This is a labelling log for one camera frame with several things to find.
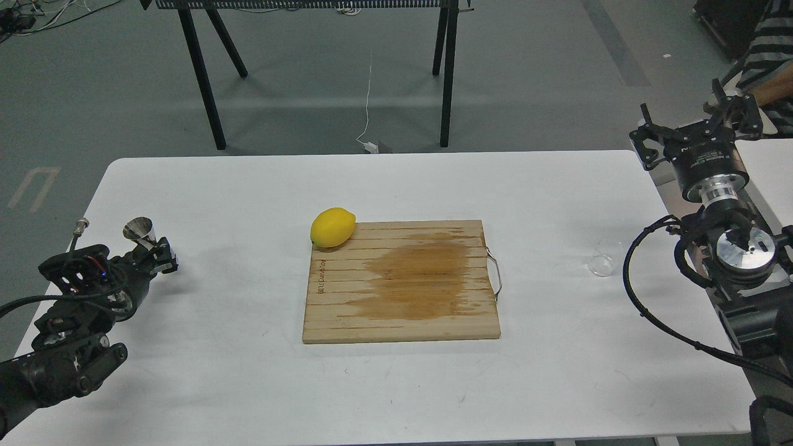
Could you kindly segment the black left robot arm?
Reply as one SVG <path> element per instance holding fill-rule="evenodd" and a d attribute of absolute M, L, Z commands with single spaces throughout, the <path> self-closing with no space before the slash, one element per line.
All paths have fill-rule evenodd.
<path fill-rule="evenodd" d="M 40 408 L 85 397 L 99 389 L 128 358 L 122 343 L 108 333 L 142 305 L 158 274 L 178 269 L 166 237 L 156 237 L 152 221 L 136 217 L 123 235 L 135 243 L 123 256 L 110 257 L 106 245 L 76 248 L 89 223 L 79 219 L 68 251 L 39 265 L 60 295 L 23 297 L 2 306 L 7 315 L 24 305 L 52 301 L 35 321 L 32 352 L 2 363 L 2 435 Z"/>

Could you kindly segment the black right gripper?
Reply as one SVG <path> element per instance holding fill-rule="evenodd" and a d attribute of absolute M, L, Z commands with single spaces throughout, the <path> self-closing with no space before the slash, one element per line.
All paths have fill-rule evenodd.
<path fill-rule="evenodd" d="M 648 139 L 665 149 L 671 143 L 685 143 L 688 135 L 677 129 L 670 129 L 652 122 L 646 103 L 640 104 L 642 123 L 629 132 L 634 152 L 644 170 L 652 170 L 665 155 L 658 149 L 650 149 Z M 764 121 L 761 109 L 753 94 L 732 90 L 729 94 L 719 79 L 711 82 L 711 96 L 703 104 L 703 111 L 710 116 L 709 125 L 714 129 L 728 129 L 736 139 L 756 141 L 764 135 Z M 689 203 L 702 203 L 701 194 L 706 183 L 727 184 L 742 190 L 750 181 L 745 164 L 734 142 L 705 141 L 684 147 L 672 155 L 672 169 L 675 172 L 682 198 Z"/>

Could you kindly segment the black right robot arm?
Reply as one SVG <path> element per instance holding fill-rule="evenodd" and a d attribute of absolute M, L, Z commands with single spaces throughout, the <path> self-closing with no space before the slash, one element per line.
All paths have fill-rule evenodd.
<path fill-rule="evenodd" d="M 654 123 L 646 104 L 643 120 L 629 133 L 644 170 L 669 163 L 683 200 L 698 206 L 684 217 L 667 215 L 643 229 L 627 248 L 623 285 L 640 316 L 668 335 L 720 361 L 791 386 L 791 285 L 763 291 L 776 271 L 791 273 L 791 226 L 778 234 L 756 206 L 742 197 L 750 182 L 737 150 L 739 139 L 770 135 L 770 120 L 753 94 L 726 92 L 712 82 L 714 105 L 708 117 L 671 129 Z M 643 240 L 657 229 L 678 237 L 672 257 L 689 281 L 713 291 L 717 316 L 730 339 L 726 352 L 683 336 L 642 304 L 631 284 L 631 260 Z"/>

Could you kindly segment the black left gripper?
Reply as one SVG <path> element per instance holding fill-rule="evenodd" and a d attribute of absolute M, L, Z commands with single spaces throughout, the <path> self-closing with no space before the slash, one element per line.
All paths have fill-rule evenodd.
<path fill-rule="evenodd" d="M 125 256 L 108 259 L 108 254 L 107 246 L 91 245 L 52 256 L 38 271 L 63 296 L 87 297 L 111 310 L 136 310 L 153 276 L 178 271 L 178 257 L 167 239 L 159 239 L 151 251 L 137 245 Z"/>

